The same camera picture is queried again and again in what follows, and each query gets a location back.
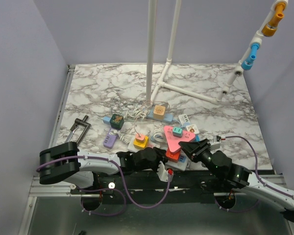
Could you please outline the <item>yellow cube socket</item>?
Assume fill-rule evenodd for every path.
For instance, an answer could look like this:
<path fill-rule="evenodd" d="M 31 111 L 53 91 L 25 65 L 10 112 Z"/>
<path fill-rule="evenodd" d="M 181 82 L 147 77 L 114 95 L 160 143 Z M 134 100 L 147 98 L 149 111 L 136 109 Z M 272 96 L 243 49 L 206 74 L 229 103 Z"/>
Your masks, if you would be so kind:
<path fill-rule="evenodd" d="M 148 144 L 149 144 L 148 136 L 145 136 L 144 141 L 137 141 L 136 139 L 134 139 L 134 141 L 133 141 L 133 145 L 136 149 L 144 149 L 148 146 Z"/>

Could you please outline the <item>pink triangular power strip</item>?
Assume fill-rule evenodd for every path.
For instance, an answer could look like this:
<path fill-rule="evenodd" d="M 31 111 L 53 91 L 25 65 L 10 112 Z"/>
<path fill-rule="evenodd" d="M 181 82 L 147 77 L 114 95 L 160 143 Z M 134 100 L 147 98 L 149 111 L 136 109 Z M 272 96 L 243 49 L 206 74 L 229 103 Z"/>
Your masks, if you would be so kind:
<path fill-rule="evenodd" d="M 188 132 L 185 130 L 181 130 L 180 136 L 174 133 L 174 128 L 172 126 L 164 126 L 164 134 L 167 141 L 167 145 L 169 148 L 169 151 L 171 153 L 176 153 L 181 150 L 181 146 L 179 143 L 182 142 L 192 142 L 196 139 L 196 135 L 192 132 Z"/>

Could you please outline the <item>red cube socket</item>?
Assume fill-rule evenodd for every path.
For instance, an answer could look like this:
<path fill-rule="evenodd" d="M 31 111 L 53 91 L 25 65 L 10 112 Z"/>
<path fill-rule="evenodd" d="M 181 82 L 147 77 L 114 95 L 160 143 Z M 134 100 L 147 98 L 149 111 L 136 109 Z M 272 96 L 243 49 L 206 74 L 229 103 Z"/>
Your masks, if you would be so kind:
<path fill-rule="evenodd" d="M 168 148 L 167 151 L 166 151 L 166 157 L 169 159 L 169 161 L 172 161 L 172 162 L 175 162 L 177 163 L 178 160 L 179 160 L 179 157 L 180 157 L 180 152 L 181 150 L 173 153 L 170 151 L 170 149 Z"/>

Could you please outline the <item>white multicolour power strip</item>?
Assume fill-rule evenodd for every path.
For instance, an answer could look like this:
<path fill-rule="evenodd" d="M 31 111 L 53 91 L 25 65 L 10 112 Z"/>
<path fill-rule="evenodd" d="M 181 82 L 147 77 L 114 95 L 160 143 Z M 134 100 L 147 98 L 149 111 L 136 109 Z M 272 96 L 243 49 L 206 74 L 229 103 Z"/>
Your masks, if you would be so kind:
<path fill-rule="evenodd" d="M 146 147 L 136 152 L 130 152 L 129 156 L 125 157 L 125 167 L 128 170 L 142 171 L 151 169 L 157 172 L 160 163 L 165 166 L 165 169 L 172 168 L 180 171 L 185 171 L 189 166 L 189 161 L 185 156 L 179 155 L 177 161 L 169 158 L 169 152 L 164 149 L 153 147 Z"/>

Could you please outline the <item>teal plug adapter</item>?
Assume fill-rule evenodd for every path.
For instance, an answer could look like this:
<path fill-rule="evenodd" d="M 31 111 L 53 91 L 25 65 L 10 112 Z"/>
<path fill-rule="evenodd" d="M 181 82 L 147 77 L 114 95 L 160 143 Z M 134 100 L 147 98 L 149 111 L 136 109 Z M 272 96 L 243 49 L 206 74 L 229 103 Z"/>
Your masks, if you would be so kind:
<path fill-rule="evenodd" d="M 174 127 L 172 129 L 172 134 L 175 137 L 181 138 L 183 136 L 183 129 L 182 128 L 179 128 L 179 127 Z"/>

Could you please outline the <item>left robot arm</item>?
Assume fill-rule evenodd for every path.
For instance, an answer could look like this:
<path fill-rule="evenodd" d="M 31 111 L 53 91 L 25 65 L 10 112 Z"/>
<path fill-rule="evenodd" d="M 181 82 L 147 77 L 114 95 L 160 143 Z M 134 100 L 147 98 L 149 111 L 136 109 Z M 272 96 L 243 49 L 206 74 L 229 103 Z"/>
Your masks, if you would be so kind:
<path fill-rule="evenodd" d="M 147 147 L 137 152 L 117 152 L 116 154 L 80 153 L 76 142 L 67 142 L 39 154 L 40 165 L 36 169 L 42 185 L 57 184 L 62 181 L 77 185 L 87 193 L 98 190 L 99 182 L 95 173 L 107 175 L 130 175 L 134 172 L 151 169 L 159 180 L 167 182 L 169 171 L 166 151 L 157 147 Z"/>

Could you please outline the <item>pink charger plug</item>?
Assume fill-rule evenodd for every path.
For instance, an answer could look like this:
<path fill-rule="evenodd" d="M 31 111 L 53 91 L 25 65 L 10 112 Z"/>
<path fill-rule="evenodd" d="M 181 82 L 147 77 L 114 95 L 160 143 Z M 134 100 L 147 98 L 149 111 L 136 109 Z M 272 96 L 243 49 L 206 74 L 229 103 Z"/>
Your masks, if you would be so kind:
<path fill-rule="evenodd" d="M 135 139 L 136 139 L 137 141 L 144 141 L 144 140 L 145 140 L 145 135 L 140 134 L 140 133 L 137 133 L 137 134 L 135 135 Z"/>

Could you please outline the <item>wooden cube socket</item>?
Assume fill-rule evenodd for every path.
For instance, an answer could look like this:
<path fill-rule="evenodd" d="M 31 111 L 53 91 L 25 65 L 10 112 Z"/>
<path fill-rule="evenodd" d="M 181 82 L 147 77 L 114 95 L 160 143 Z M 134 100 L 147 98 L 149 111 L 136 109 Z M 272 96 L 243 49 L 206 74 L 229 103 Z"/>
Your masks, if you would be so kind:
<path fill-rule="evenodd" d="M 155 105 L 153 110 L 153 117 L 158 120 L 163 120 L 166 112 L 166 107 L 163 105 Z"/>

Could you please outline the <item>white cartoon cube adapter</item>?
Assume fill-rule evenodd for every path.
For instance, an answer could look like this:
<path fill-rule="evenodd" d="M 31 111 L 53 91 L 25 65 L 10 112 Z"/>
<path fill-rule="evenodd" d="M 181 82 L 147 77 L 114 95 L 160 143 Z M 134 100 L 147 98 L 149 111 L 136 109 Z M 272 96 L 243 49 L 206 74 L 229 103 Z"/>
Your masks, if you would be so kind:
<path fill-rule="evenodd" d="M 188 132 L 194 133 L 195 135 L 199 134 L 199 129 L 195 124 L 186 125 L 186 130 Z"/>

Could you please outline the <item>white USB charger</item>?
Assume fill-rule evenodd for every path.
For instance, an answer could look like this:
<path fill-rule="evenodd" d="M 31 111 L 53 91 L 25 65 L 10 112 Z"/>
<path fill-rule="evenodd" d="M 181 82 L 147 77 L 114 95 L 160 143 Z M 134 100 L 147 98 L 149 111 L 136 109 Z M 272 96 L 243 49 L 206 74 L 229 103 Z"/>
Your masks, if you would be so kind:
<path fill-rule="evenodd" d="M 185 126 L 185 125 L 190 125 L 190 120 L 189 120 L 189 117 L 186 115 L 186 114 L 181 114 L 178 116 L 178 119 L 180 121 L 180 124 L 182 126 Z"/>

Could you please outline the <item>silver wrench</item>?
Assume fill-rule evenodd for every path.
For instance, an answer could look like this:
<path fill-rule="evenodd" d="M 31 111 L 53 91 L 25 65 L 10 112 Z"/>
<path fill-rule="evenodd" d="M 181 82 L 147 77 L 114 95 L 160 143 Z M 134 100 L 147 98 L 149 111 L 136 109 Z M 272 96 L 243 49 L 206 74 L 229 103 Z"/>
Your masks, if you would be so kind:
<path fill-rule="evenodd" d="M 70 142 L 70 141 L 71 141 L 71 139 L 72 139 L 72 137 L 73 137 L 75 131 L 76 131 L 76 128 L 73 129 L 72 131 L 70 131 L 70 133 L 69 133 L 69 135 L 67 136 L 65 142 Z"/>

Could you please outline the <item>blue pipe fitting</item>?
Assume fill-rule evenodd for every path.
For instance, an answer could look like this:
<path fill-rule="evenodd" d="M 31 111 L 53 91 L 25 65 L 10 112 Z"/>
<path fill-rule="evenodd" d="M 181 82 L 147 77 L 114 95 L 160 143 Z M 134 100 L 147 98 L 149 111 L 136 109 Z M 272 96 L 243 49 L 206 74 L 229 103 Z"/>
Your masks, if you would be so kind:
<path fill-rule="evenodd" d="M 242 62 L 241 67 L 243 70 L 248 71 L 252 68 L 254 61 L 257 58 L 257 51 L 260 47 L 259 43 L 253 43 L 250 46 L 250 53 L 248 57 Z"/>

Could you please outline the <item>orange pipe fitting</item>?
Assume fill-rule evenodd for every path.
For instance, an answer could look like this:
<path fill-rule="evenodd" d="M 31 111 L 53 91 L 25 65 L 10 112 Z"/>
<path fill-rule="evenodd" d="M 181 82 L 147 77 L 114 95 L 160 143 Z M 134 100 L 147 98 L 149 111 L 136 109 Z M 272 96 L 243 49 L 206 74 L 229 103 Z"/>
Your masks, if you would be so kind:
<path fill-rule="evenodd" d="M 279 22 L 284 18 L 283 11 L 286 8 L 286 4 L 284 2 L 279 2 L 274 7 L 274 14 L 271 19 L 265 24 L 262 29 L 262 34 L 265 37 L 271 37 L 275 34 L 278 28 Z"/>

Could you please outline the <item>black metal base rail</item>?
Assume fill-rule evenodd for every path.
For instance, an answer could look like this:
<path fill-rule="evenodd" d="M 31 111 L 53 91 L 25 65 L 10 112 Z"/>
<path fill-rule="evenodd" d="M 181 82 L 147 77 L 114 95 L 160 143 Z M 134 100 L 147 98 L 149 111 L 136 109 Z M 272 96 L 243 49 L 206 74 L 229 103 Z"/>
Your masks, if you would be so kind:
<path fill-rule="evenodd" d="M 125 175 L 125 182 L 131 197 L 138 204 L 154 205 L 164 196 L 167 187 L 167 183 L 161 182 L 157 174 L 151 170 Z M 115 188 L 126 196 L 127 203 L 132 203 L 125 193 L 120 174 L 107 175 L 100 173 L 95 177 L 95 186 L 97 188 L 108 188 L 109 183 L 114 183 Z M 224 185 L 207 170 L 174 171 L 170 190 L 163 203 L 213 204 L 215 202 L 214 194 L 229 195 L 230 190 L 230 187 Z M 71 189 L 70 193 L 83 196 L 91 194 L 79 189 Z M 123 203 L 122 196 L 112 190 L 106 190 L 101 195 L 103 196 L 103 204 L 116 205 Z"/>

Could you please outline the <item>white PVC pipe frame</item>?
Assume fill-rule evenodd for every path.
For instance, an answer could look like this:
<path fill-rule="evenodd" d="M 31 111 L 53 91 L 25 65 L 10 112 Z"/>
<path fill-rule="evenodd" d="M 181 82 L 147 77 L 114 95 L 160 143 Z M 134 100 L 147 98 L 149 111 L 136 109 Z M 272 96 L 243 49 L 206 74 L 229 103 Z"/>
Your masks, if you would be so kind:
<path fill-rule="evenodd" d="M 154 38 L 155 38 L 155 28 L 156 28 L 156 11 L 157 11 L 157 1 L 156 0 L 150 0 L 148 2 L 148 30 L 147 30 L 147 83 L 146 83 L 146 99 L 148 102 L 154 103 L 154 100 L 157 96 L 157 93 L 161 87 L 185 94 L 194 98 L 198 98 L 207 102 L 210 102 L 212 104 L 220 104 L 223 97 L 227 94 L 230 93 L 230 89 L 233 86 L 234 81 L 243 75 L 245 70 L 242 69 L 241 64 L 242 62 L 248 57 L 250 53 L 250 46 L 253 43 L 259 43 L 261 48 L 262 45 L 262 40 L 265 38 L 265 36 L 262 34 L 262 29 L 265 26 L 265 24 L 271 19 L 271 17 L 274 14 L 274 7 L 277 3 L 279 2 L 284 2 L 286 4 L 285 10 L 288 8 L 289 2 L 287 0 L 276 0 L 273 2 L 270 11 L 265 18 L 264 22 L 262 23 L 261 27 L 255 32 L 252 40 L 249 43 L 249 46 L 242 56 L 242 58 L 237 62 L 234 70 L 231 73 L 231 76 L 229 77 L 228 81 L 225 83 L 223 86 L 222 90 L 216 97 L 209 97 L 203 94 L 198 94 L 195 92 L 188 91 L 186 89 L 170 85 L 164 82 L 164 78 L 167 75 L 167 72 L 172 64 L 172 54 L 173 54 L 173 49 L 174 49 L 174 44 L 175 44 L 175 39 L 176 39 L 176 32 L 177 32 L 177 26 L 178 26 L 178 20 L 179 20 L 179 15 L 180 15 L 180 9 L 181 9 L 181 4 L 182 1 L 177 0 L 175 2 L 175 8 L 174 8 L 174 16 L 173 16 L 173 21 L 172 21 L 172 27 L 171 27 L 171 36 L 170 36 L 170 43 L 169 43 L 169 50 L 168 50 L 168 55 L 166 58 L 166 63 L 163 68 L 163 71 L 156 81 L 154 87 L 152 87 L 152 70 L 153 70 L 153 55 L 154 55 Z"/>

